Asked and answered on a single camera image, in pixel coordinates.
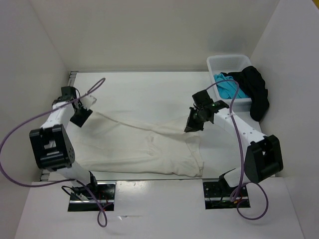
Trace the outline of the white t shirt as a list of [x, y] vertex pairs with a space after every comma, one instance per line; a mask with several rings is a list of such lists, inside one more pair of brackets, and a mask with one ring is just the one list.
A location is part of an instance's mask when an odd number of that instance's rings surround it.
[[96, 112], [68, 132], [76, 161], [87, 170], [200, 177], [200, 136], [184, 132], [186, 121], [147, 123]]

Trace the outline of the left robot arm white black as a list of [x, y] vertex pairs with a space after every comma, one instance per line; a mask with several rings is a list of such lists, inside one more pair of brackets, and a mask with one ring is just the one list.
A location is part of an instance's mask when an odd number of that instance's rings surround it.
[[46, 122], [29, 133], [38, 168], [57, 172], [65, 179], [73, 179], [74, 193], [82, 194], [88, 199], [98, 196], [99, 186], [92, 172], [76, 162], [75, 150], [66, 128], [70, 122], [81, 128], [93, 113], [90, 108], [96, 100], [88, 94], [77, 99], [76, 88], [62, 87], [61, 96], [53, 101], [53, 112], [49, 114]]

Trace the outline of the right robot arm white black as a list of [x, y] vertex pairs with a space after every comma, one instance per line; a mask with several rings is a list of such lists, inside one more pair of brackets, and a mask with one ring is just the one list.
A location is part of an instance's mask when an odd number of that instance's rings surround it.
[[185, 132], [197, 132], [211, 122], [239, 141], [241, 165], [219, 177], [218, 189], [224, 196], [246, 183], [260, 183], [284, 168], [279, 139], [267, 136], [238, 117], [224, 101], [214, 101], [206, 90], [192, 95]]

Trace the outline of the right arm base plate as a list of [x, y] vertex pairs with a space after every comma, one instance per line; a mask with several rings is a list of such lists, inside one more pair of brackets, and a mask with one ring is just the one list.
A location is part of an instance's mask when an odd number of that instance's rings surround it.
[[203, 181], [203, 193], [205, 209], [235, 209], [238, 204], [239, 208], [249, 208], [250, 202], [248, 191], [245, 186], [242, 187], [239, 196], [234, 202], [230, 201], [230, 194], [235, 188], [222, 189], [218, 181]]

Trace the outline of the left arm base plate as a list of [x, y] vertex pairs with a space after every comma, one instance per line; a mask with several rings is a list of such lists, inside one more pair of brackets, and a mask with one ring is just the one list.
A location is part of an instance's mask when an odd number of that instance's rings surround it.
[[[99, 207], [93, 197], [83, 187], [74, 188], [62, 186], [63, 190], [69, 195], [69, 212], [97, 212]], [[104, 211], [114, 210], [115, 201], [115, 181], [100, 181], [95, 189], [91, 189]]]

